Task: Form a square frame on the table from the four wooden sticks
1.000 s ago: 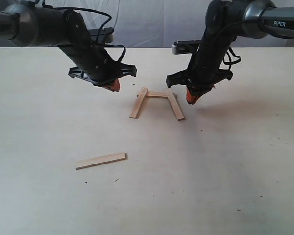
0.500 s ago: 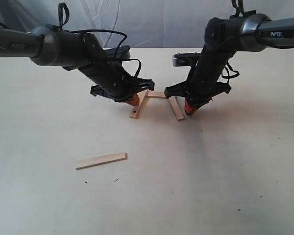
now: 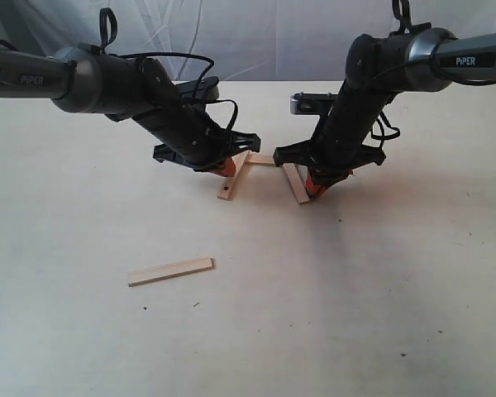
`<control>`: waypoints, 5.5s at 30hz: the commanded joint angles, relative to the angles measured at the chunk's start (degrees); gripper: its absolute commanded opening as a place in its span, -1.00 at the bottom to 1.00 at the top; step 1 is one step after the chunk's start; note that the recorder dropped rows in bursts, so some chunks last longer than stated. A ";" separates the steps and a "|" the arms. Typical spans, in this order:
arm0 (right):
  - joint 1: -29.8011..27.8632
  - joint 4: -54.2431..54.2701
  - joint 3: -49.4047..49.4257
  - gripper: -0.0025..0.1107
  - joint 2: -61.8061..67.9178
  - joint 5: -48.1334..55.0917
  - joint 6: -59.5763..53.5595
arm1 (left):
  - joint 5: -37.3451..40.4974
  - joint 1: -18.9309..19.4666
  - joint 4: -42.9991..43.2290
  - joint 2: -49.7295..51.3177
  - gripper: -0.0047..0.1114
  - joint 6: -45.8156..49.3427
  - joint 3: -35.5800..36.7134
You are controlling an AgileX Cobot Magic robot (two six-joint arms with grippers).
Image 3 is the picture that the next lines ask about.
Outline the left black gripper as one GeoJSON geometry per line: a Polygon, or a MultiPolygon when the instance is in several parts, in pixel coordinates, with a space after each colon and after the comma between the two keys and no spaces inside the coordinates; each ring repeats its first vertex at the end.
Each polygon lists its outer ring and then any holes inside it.
{"type": "Polygon", "coordinates": [[[206,112],[206,106],[223,103],[222,99],[182,98],[177,88],[158,88],[150,99],[152,109],[136,115],[134,122],[156,137],[153,158],[208,172],[225,178],[234,177],[233,156],[243,151],[260,150],[261,139],[255,133],[234,129],[239,107],[234,100],[231,118],[225,127],[206,112]]]}

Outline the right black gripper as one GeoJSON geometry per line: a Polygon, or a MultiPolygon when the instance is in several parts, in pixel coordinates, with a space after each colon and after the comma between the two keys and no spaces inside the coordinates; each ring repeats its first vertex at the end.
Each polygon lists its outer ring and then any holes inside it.
{"type": "Polygon", "coordinates": [[[308,171],[305,190],[310,199],[319,198],[334,185],[334,179],[327,175],[341,173],[340,178],[347,179],[355,168],[382,165],[384,151],[365,145],[364,140],[385,106],[385,93],[353,89],[344,83],[330,112],[319,116],[311,138],[276,148],[274,163],[306,165],[312,171],[308,171]]]}

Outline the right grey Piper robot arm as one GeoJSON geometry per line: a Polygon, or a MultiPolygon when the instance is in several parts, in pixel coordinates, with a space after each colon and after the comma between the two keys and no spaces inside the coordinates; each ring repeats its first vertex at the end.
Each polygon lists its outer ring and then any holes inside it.
{"type": "Polygon", "coordinates": [[[496,33],[465,39],[443,28],[387,38],[363,34],[348,51],[338,93],[292,96],[293,114],[319,120],[310,139],[276,148],[274,163],[305,166],[307,194],[315,199],[354,170],[384,162],[383,144],[400,135],[384,113],[397,95],[435,93],[452,83],[496,84],[496,33]]]}

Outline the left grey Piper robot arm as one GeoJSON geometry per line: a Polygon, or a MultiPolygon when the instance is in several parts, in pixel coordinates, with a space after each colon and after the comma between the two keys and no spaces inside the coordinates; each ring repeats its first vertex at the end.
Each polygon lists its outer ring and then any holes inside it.
{"type": "Polygon", "coordinates": [[[224,177],[235,155],[260,149],[255,133],[221,127],[206,112],[219,103],[218,79],[174,83],[148,55],[109,55],[94,45],[65,47],[52,57],[27,54],[0,41],[0,98],[48,98],[69,113],[131,119],[160,144],[153,157],[224,177]]]}

